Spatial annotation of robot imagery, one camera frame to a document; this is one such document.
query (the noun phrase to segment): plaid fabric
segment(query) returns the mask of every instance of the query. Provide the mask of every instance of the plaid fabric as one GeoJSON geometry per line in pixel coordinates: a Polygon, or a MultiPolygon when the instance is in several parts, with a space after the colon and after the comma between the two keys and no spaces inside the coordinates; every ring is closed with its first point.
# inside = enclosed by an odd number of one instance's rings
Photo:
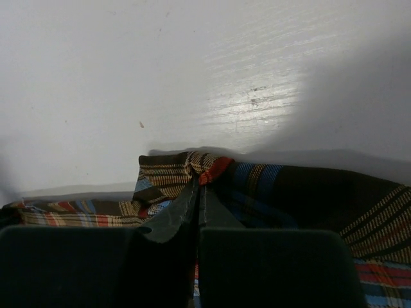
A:
{"type": "Polygon", "coordinates": [[[8,208],[30,225],[137,226],[167,207],[195,173],[248,227],[339,233],[370,307],[411,308],[409,187],[350,171],[248,164],[198,152],[142,156],[139,163],[133,201],[20,202],[8,208]]]}

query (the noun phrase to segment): dark plastic object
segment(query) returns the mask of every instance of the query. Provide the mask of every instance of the dark plastic object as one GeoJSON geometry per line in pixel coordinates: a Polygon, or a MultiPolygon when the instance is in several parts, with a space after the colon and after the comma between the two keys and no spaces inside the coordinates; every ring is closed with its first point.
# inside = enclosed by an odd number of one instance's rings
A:
{"type": "Polygon", "coordinates": [[[331,232],[204,228],[202,308],[366,308],[353,260],[331,232]]]}
{"type": "Polygon", "coordinates": [[[139,228],[4,229],[0,307],[187,307],[197,183],[139,228]]]}
{"type": "Polygon", "coordinates": [[[197,178],[138,228],[5,228],[0,307],[186,308],[205,224],[203,308],[366,307],[337,235],[246,229],[197,178]]]}

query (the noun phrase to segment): red stripe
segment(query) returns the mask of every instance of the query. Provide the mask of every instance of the red stripe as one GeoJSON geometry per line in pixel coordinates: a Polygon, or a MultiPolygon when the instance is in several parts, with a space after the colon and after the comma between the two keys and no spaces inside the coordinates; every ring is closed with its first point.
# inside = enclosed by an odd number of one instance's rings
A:
{"type": "Polygon", "coordinates": [[[97,225],[99,227],[108,227],[109,226],[109,218],[106,215],[96,215],[97,218],[97,225]]]}
{"type": "Polygon", "coordinates": [[[366,264],[356,264],[355,268],[357,271],[368,271],[373,273],[386,273],[389,276],[410,278],[411,279],[411,269],[401,269],[401,268],[390,268],[387,266],[374,265],[372,269],[366,264]]]}
{"type": "Polygon", "coordinates": [[[195,278],[198,279],[198,261],[195,264],[195,278]]]}
{"type": "Polygon", "coordinates": [[[51,214],[45,213],[45,217],[50,226],[57,226],[57,222],[55,221],[55,219],[53,218],[51,214]]]}
{"type": "Polygon", "coordinates": [[[200,175],[200,185],[210,184],[216,180],[232,162],[234,162],[234,159],[228,157],[220,157],[216,159],[213,165],[200,175]]]}
{"type": "Polygon", "coordinates": [[[140,218],[147,218],[148,217],[148,209],[149,209],[150,207],[142,207],[141,209],[140,209],[140,211],[139,211],[139,217],[140,218]]]}
{"type": "Polygon", "coordinates": [[[373,274],[359,274],[359,276],[362,282],[382,283],[392,287],[411,287],[411,280],[407,278],[387,278],[373,274]]]}
{"type": "Polygon", "coordinates": [[[363,245],[363,246],[361,245],[359,248],[354,249],[354,250],[355,250],[356,253],[362,253],[364,250],[368,250],[368,249],[373,248],[375,246],[382,245],[383,242],[389,242],[389,239],[391,237],[394,237],[395,235],[400,233],[400,231],[402,231],[404,228],[408,228],[409,225],[411,225],[411,219],[408,219],[408,220],[402,222],[399,226],[397,226],[395,229],[393,229],[387,235],[375,239],[373,242],[369,243],[368,245],[363,245]]]}
{"type": "Polygon", "coordinates": [[[69,212],[75,212],[74,208],[68,202],[58,202],[57,204],[69,212]]]}

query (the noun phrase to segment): folded fabric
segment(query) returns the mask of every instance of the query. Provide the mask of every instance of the folded fabric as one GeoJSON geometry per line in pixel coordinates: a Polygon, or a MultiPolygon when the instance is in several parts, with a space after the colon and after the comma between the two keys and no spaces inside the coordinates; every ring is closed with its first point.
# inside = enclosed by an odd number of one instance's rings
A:
{"type": "Polygon", "coordinates": [[[350,171],[249,164],[199,152],[143,156],[139,163],[133,201],[17,202],[5,210],[27,225],[138,226],[197,174],[247,227],[340,234],[370,307],[411,307],[409,187],[350,171]]]}

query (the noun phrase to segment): white surface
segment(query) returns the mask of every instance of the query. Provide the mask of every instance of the white surface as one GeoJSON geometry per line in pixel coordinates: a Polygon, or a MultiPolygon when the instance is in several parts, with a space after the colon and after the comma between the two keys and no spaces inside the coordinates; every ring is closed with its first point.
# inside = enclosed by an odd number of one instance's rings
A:
{"type": "Polygon", "coordinates": [[[132,191],[139,155],[203,146],[411,183],[409,0],[0,10],[3,203],[132,191]]]}

